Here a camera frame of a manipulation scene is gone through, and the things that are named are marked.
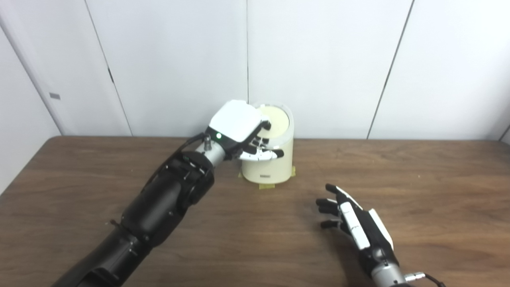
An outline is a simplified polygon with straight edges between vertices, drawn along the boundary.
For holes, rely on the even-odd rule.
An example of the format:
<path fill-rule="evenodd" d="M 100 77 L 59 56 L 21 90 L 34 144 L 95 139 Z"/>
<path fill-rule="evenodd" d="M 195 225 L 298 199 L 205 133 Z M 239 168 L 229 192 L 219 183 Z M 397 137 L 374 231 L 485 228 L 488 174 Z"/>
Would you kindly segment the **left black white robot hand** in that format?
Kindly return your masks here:
<path fill-rule="evenodd" d="M 225 160 L 271 161 L 282 158 L 282 149 L 269 149 L 257 135 L 273 124 L 256 107 L 244 100 L 230 100 L 212 117 L 204 143 L 197 149 L 217 166 Z"/>

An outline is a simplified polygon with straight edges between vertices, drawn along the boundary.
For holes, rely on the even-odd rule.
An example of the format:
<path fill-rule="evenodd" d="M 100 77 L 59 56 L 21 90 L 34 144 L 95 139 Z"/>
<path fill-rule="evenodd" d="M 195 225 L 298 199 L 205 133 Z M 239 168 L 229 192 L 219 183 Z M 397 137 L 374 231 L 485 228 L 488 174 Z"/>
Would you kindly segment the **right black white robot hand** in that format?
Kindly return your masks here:
<path fill-rule="evenodd" d="M 375 219 L 375 210 L 366 210 L 346 191 L 327 183 L 326 191 L 335 195 L 335 200 L 320 198 L 316 200 L 321 214 L 331 214 L 336 219 L 320 223 L 321 229 L 336 228 L 349 236 L 358 250 L 359 264 L 370 277 L 380 266 L 399 266 L 393 243 L 381 221 Z"/>

